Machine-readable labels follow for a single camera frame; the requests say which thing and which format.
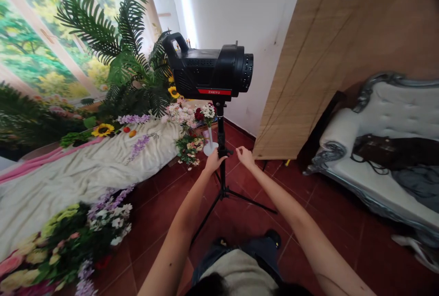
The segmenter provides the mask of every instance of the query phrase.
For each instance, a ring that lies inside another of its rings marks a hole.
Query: white upholstered sofa
[[[305,172],[335,179],[376,214],[413,227],[422,243],[439,247],[439,213],[417,202],[391,174],[379,175],[350,158],[355,139],[366,134],[439,140],[439,80],[407,80],[396,72],[369,78],[357,106],[341,109],[330,121]]]

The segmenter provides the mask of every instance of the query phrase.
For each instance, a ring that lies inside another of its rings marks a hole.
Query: wooden panel
[[[298,0],[254,155],[296,158],[335,91],[377,71],[437,77],[438,22],[437,0]]]

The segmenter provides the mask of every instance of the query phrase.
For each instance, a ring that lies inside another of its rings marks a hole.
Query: pink fabric
[[[65,157],[69,154],[72,154],[81,148],[100,143],[103,139],[104,139],[104,137],[97,137],[94,140],[92,140],[88,143],[82,144],[81,146],[74,147],[71,151],[68,151],[65,153],[62,152],[62,147],[59,147],[56,150],[53,150],[52,152],[50,152],[48,154],[45,154],[45,155],[39,156],[35,159],[26,161],[18,168],[11,170],[10,172],[0,176],[0,184],[6,183],[12,179],[17,178],[17,177],[24,176],[24,175],[34,171],[35,169],[38,169],[39,167],[41,167],[42,165],[44,165],[46,163],[50,163],[50,162],[53,162],[55,160],[61,159],[62,157]]]

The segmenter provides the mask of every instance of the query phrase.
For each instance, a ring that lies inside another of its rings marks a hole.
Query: carved armrest
[[[357,138],[361,117],[349,108],[338,111],[320,138],[320,149],[308,173],[327,169],[346,155],[350,156]]]

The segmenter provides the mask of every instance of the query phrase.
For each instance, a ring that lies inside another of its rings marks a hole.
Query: sunflower
[[[171,96],[173,98],[179,98],[180,94],[177,92],[177,88],[175,88],[175,86],[169,87],[168,88],[169,93],[171,94]]]
[[[105,137],[114,131],[114,127],[111,124],[100,124],[92,131],[92,135],[96,137]]]

